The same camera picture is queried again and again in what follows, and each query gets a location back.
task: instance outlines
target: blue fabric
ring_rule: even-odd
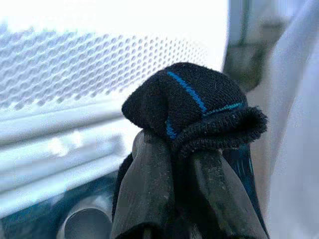
[[[232,110],[232,109],[240,107],[240,106],[243,106],[243,103],[235,103],[232,105],[227,105],[227,106],[224,106],[223,108],[215,109],[215,110],[209,111],[207,113],[204,113],[203,117],[214,114],[214,113],[222,112],[222,111]]]

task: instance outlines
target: white curtain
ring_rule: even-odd
[[[319,239],[319,0],[306,0],[248,94],[269,118],[252,145],[271,239]]]

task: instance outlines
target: perforated metal panel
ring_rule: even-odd
[[[9,32],[0,25],[0,113],[103,100],[176,62],[204,65],[196,42],[148,36]]]

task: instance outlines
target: white perforated grille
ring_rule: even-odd
[[[176,62],[205,65],[196,42],[165,37],[54,31],[0,25],[0,112],[103,99]]]

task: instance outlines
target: blue stripe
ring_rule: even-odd
[[[179,77],[177,74],[168,71],[167,74],[171,77],[173,77],[185,90],[187,93],[192,96],[192,98],[195,100],[195,102],[198,104],[198,106],[201,109],[201,112],[204,114],[207,111],[207,108],[205,107],[204,102],[201,100],[199,95],[196,93],[196,91],[187,83],[185,82],[181,77]]]
[[[176,139],[176,137],[177,137],[177,134],[174,132],[174,130],[173,130],[172,126],[171,126],[169,118],[166,120],[166,133],[168,134],[168,136],[171,139]]]
[[[221,112],[221,111],[232,110],[232,109],[240,107],[242,105],[243,105],[243,103],[235,103],[235,104],[232,104],[232,105],[226,105],[223,108],[219,108],[219,109],[215,109],[215,110],[209,111],[209,112],[203,114],[203,116],[208,116],[208,115],[211,115],[211,114],[214,114],[214,113],[218,113],[218,112]]]

